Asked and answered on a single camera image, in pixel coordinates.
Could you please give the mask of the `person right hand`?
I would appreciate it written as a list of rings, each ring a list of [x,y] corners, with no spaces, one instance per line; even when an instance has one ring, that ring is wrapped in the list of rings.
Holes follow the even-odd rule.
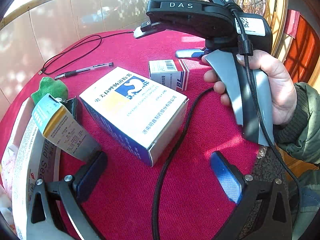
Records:
[[[268,75],[273,105],[273,124],[285,127],[293,118],[297,105],[297,92],[287,69],[281,61],[262,50],[254,50],[253,56],[249,56],[249,67],[261,69]],[[209,70],[203,78],[208,83],[214,83],[214,91],[221,95],[221,103],[229,107],[231,102],[225,92],[225,84],[218,81],[216,72]]]

